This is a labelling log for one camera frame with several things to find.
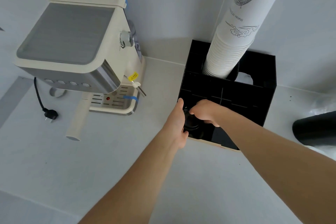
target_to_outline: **person's left arm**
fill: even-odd
[[[174,156],[186,144],[183,100],[121,180],[79,224],[148,223]]]

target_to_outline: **hand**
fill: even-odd
[[[183,99],[179,98],[166,123],[163,125],[161,132],[165,136],[176,140],[180,149],[186,145],[189,134],[188,131],[183,132],[184,121]]]
[[[212,123],[215,127],[219,127],[215,121],[215,113],[221,108],[223,107],[207,99],[203,99],[191,108],[189,112],[190,114],[194,114],[198,119],[204,120],[205,123]]]

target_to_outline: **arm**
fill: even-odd
[[[161,131],[121,180],[79,224],[148,223],[174,156],[186,144],[183,100],[179,99]]]
[[[336,162],[208,100],[191,114],[220,126],[304,223],[335,223]]]

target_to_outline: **black power cord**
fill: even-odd
[[[40,106],[42,108],[42,111],[44,111],[44,116],[46,118],[50,119],[51,121],[55,120],[58,117],[58,113],[55,110],[49,110],[49,109],[47,109],[43,106],[41,98],[40,98],[39,90],[37,89],[37,85],[36,85],[36,77],[34,77],[34,86],[35,86],[37,99],[40,102]]]

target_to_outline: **person's right hand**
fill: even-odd
[[[212,123],[219,127],[215,120],[215,114],[222,106],[211,102],[207,99],[199,101],[193,108],[190,109],[190,114],[194,114],[198,119],[204,120],[205,123]]]

